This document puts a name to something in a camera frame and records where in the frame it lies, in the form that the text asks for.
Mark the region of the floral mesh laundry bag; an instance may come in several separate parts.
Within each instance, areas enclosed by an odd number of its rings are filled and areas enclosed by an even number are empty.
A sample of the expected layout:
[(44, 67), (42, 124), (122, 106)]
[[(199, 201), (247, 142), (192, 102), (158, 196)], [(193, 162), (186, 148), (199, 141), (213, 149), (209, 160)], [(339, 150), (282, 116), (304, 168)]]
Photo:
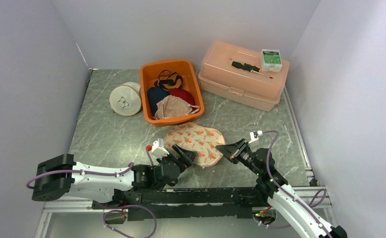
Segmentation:
[(198, 166), (211, 167), (222, 158), (222, 153), (216, 149), (216, 146), (225, 145), (225, 139), (217, 129), (187, 122), (173, 127), (165, 135), (165, 149), (174, 152), (173, 145), (196, 152), (194, 163)]

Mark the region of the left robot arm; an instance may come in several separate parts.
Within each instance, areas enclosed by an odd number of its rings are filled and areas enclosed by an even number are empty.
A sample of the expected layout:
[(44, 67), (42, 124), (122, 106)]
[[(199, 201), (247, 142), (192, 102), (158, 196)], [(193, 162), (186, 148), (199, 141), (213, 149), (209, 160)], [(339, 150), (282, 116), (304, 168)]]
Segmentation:
[(194, 164), (197, 152), (173, 145), (174, 154), (163, 147), (152, 146), (157, 164), (129, 163), (124, 168), (97, 167), (74, 160), (72, 154), (62, 154), (37, 166), (34, 178), (26, 182), (34, 201), (54, 201), (63, 196), (86, 198), (107, 203), (112, 208), (124, 204), (123, 192), (136, 189), (160, 190), (174, 186), (178, 177)]

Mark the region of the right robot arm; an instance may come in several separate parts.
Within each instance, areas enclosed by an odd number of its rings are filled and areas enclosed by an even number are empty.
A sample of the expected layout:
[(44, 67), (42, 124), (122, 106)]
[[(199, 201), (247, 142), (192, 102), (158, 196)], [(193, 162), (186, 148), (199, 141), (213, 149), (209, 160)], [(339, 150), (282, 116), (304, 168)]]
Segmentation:
[(300, 237), (347, 237), (342, 226), (333, 226), (298, 196), (289, 182), (275, 169), (270, 147), (253, 152), (248, 141), (242, 139), (234, 144), (217, 145), (216, 149), (230, 162), (242, 163), (258, 176), (255, 186), (257, 202), (262, 206), (273, 207)]

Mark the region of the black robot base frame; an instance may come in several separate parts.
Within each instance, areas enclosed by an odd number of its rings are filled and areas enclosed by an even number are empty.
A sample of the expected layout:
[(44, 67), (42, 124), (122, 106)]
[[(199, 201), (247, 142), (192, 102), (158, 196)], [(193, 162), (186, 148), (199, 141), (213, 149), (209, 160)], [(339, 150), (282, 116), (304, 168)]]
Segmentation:
[(135, 189), (114, 193), (112, 201), (93, 201), (92, 208), (127, 210), (129, 221), (172, 218), (231, 217), (250, 219), (269, 204), (254, 187)]

